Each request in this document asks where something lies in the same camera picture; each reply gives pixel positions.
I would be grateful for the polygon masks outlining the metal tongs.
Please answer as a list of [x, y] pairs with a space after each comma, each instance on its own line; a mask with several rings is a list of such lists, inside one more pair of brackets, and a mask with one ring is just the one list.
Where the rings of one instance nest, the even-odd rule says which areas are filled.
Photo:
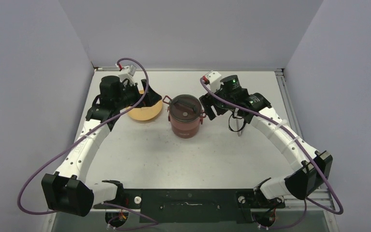
[[241, 137], [242, 136], [242, 134], [243, 134], [243, 131], [244, 131], [244, 129], [245, 129], [245, 125], [246, 124], [242, 124], [242, 125], [239, 125], [239, 124], [237, 124], [237, 136], [238, 137]]

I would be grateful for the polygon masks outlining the red steel bowl tall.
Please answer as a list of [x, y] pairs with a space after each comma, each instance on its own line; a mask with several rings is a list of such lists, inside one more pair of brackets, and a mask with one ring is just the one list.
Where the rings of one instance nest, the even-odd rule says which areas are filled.
[[193, 128], [188, 128], [188, 129], [183, 130], [183, 129], [179, 129], [177, 127], [171, 126], [171, 129], [176, 136], [180, 138], [184, 138], [184, 139], [194, 137], [199, 131], [199, 127], [193, 127]]

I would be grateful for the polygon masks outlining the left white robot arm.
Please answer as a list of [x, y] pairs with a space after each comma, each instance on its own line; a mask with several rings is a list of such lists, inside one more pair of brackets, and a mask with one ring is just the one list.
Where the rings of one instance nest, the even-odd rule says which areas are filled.
[[128, 78], [121, 80], [109, 75], [101, 79], [100, 93], [87, 112], [81, 134], [55, 172], [42, 178], [49, 209], [84, 217], [93, 206], [103, 202], [113, 208], [123, 205], [121, 182], [102, 180], [88, 185], [86, 177], [100, 145], [117, 120], [132, 109], [150, 107], [162, 99], [150, 88], [148, 78], [142, 79], [141, 84], [143, 93]]

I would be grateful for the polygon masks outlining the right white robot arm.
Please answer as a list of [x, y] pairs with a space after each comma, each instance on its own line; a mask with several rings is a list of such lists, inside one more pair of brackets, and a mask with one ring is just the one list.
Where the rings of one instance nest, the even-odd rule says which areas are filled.
[[254, 188], [254, 202], [258, 206], [265, 207], [272, 200], [287, 195], [306, 200], [327, 181], [332, 155], [306, 143], [262, 94], [249, 93], [241, 87], [237, 75], [222, 77], [217, 72], [209, 72], [200, 82], [207, 92], [199, 100], [210, 120], [231, 112], [232, 116], [260, 131], [293, 171], [287, 176], [269, 177], [259, 183]]

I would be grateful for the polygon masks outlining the orange plastic plate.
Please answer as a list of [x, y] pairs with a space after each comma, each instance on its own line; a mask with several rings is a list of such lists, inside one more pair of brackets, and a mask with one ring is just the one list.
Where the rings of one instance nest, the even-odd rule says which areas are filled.
[[162, 111], [162, 99], [158, 100], [156, 104], [150, 107], [134, 108], [129, 111], [128, 116], [136, 121], [146, 122], [156, 118]]

